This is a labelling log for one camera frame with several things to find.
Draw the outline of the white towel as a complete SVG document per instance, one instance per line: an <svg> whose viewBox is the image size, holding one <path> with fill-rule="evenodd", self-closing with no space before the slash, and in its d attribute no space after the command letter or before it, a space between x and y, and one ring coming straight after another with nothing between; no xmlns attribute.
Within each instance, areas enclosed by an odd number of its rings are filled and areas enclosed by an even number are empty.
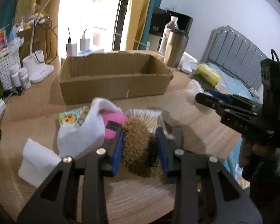
<svg viewBox="0 0 280 224"><path fill-rule="evenodd" d="M63 123L57 135L60 157L71 156L78 159L100 148L104 143L105 125L102 112L122 110L104 98L94 98L90 110L81 126Z"/></svg>

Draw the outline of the brown curly plush toy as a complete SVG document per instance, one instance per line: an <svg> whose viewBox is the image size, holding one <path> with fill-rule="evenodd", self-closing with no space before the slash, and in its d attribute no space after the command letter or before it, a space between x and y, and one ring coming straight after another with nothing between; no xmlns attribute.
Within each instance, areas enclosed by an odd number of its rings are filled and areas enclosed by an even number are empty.
<svg viewBox="0 0 280 224"><path fill-rule="evenodd" d="M122 165L130 173L143 178L160 177L163 171L155 135L136 117L125 121L123 130Z"/></svg>

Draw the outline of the cartoon tissue pack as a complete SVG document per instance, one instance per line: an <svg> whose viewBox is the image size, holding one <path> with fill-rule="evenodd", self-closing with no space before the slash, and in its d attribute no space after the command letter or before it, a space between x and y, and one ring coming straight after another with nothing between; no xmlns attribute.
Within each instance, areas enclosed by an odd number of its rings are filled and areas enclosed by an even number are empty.
<svg viewBox="0 0 280 224"><path fill-rule="evenodd" d="M58 115L60 126L69 124L80 127L84 123L89 111L89 106L83 106L77 109L60 113Z"/></svg>

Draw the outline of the pink plush toy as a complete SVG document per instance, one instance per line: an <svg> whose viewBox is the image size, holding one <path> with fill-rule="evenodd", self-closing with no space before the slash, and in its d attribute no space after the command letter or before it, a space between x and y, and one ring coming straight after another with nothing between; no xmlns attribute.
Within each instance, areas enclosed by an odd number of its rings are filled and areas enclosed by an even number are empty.
<svg viewBox="0 0 280 224"><path fill-rule="evenodd" d="M105 141L113 139L118 128L128 120L127 116L123 113L112 111L104 111L102 118L105 126Z"/></svg>

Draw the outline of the cotton swab box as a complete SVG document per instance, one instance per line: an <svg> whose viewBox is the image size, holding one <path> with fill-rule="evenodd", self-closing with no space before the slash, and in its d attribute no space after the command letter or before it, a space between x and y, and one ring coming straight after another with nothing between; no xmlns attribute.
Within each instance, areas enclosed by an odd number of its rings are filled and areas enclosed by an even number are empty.
<svg viewBox="0 0 280 224"><path fill-rule="evenodd" d="M161 110L129 109L125 112L125 115L128 118L136 117L140 119L146 125L150 133L155 133L158 127L164 126Z"/></svg>

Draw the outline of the steel travel tumbler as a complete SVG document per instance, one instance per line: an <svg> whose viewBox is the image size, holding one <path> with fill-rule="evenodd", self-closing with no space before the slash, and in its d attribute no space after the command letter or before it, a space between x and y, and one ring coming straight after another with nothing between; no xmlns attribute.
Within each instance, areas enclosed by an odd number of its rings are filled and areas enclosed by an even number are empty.
<svg viewBox="0 0 280 224"><path fill-rule="evenodd" d="M169 33L164 55L164 63L177 67L188 44L189 36L185 30L173 30Z"/></svg>

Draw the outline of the clear water bottle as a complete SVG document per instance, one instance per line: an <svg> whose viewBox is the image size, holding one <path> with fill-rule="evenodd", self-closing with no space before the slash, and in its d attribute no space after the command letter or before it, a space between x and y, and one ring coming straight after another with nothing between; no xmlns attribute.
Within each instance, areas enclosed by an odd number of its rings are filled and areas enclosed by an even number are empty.
<svg viewBox="0 0 280 224"><path fill-rule="evenodd" d="M165 50L166 50L166 45L167 45L167 41L169 38L169 34L170 34L170 32L172 32L174 30L178 30L178 17L171 16L170 21L166 24L164 31L163 31L163 36L162 36L162 40L161 40L161 44L160 44L160 48L159 48L159 53L161 55L165 55Z"/></svg>

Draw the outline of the white pill bottle right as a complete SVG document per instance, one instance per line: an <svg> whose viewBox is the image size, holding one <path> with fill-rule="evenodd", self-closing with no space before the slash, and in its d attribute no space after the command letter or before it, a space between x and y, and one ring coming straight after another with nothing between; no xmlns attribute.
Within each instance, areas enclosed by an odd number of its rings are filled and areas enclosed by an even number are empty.
<svg viewBox="0 0 280 224"><path fill-rule="evenodd" d="M27 90L31 87L31 82L30 82L30 78L28 75L28 71L26 67L22 67L19 71L18 71L18 76L21 82L21 86L24 88L24 90Z"/></svg>

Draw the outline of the white pill bottle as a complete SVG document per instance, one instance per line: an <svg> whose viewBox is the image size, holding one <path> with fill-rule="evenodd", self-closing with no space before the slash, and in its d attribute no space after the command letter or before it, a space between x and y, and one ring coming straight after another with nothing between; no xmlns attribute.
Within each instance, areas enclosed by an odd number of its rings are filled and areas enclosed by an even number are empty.
<svg viewBox="0 0 280 224"><path fill-rule="evenodd" d="M28 75L28 71L26 67L22 67L19 71L18 71L18 76L21 82L21 86L24 88L24 90L27 90L31 87L31 82L30 82L30 78Z"/></svg>
<svg viewBox="0 0 280 224"><path fill-rule="evenodd" d="M11 77L11 81L13 83L13 86L15 88L21 86L21 82L20 82L20 78L18 75L20 67L18 66L18 64L11 66L10 68L10 77Z"/></svg>

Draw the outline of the cardboard box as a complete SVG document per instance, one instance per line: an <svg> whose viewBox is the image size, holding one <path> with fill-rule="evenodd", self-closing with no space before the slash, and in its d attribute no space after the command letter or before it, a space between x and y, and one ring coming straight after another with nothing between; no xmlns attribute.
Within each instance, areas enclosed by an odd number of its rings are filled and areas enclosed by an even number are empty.
<svg viewBox="0 0 280 224"><path fill-rule="evenodd" d="M90 103L94 98L118 100L162 95L173 72L153 51L113 51L68 57L60 71L65 104Z"/></svg>

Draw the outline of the white pill bottle left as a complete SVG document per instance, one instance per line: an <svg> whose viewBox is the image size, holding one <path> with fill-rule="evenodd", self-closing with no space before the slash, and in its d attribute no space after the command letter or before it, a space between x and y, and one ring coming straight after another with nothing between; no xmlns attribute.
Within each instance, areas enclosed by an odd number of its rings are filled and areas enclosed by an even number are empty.
<svg viewBox="0 0 280 224"><path fill-rule="evenodd" d="M10 68L10 77L11 77L11 81L13 83L13 86L15 88L21 86L21 82L20 82L20 78L18 75L20 67L18 66L18 64L11 66Z"/></svg>

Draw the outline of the yellow curtain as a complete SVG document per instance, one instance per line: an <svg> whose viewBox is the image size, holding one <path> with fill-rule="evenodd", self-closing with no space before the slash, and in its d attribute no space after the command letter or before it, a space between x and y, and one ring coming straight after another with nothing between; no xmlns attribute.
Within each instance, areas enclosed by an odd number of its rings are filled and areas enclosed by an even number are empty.
<svg viewBox="0 0 280 224"><path fill-rule="evenodd" d="M143 35L150 0L129 0L126 50L137 50Z"/></svg>

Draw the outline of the white desk lamp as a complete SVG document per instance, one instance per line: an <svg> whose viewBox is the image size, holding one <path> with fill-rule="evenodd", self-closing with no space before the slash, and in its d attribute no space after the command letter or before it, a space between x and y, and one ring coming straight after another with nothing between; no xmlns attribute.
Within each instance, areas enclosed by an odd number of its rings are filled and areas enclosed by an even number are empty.
<svg viewBox="0 0 280 224"><path fill-rule="evenodd" d="M38 50L34 52L32 51L36 27L39 25L39 21L42 20L42 18L40 18L40 14L43 12L44 8L48 5L50 1L51 0L47 0L47 2L41 7L36 19L34 20L34 24L32 27L32 35L30 40L29 55L23 59L23 66L27 69L28 76L31 83L39 83L43 81L54 71L53 65L46 64L44 60L44 53L42 50Z"/></svg>

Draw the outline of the white perforated basket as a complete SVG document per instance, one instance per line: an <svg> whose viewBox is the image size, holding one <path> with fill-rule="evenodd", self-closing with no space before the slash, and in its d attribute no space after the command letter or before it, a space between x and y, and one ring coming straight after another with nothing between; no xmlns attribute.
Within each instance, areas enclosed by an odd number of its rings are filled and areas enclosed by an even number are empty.
<svg viewBox="0 0 280 224"><path fill-rule="evenodd" d="M7 50L0 51L0 82L5 91L13 88L10 68L14 65L18 65L19 67L21 66L18 50L11 54L9 54Z"/></svg>

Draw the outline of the brown paper bag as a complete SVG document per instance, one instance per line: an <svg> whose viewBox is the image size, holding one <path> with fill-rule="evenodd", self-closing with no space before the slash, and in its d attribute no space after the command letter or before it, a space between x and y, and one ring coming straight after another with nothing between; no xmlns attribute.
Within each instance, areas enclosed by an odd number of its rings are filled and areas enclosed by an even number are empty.
<svg viewBox="0 0 280 224"><path fill-rule="evenodd" d="M44 59L47 59L47 50L46 50L46 29L47 24L43 23L36 27L34 32L34 45L32 52L42 50L44 54ZM19 48L20 60L22 61L25 57L30 55L30 41L32 35L32 29L26 29L24 31L18 32L17 37L24 38L23 45Z"/></svg>

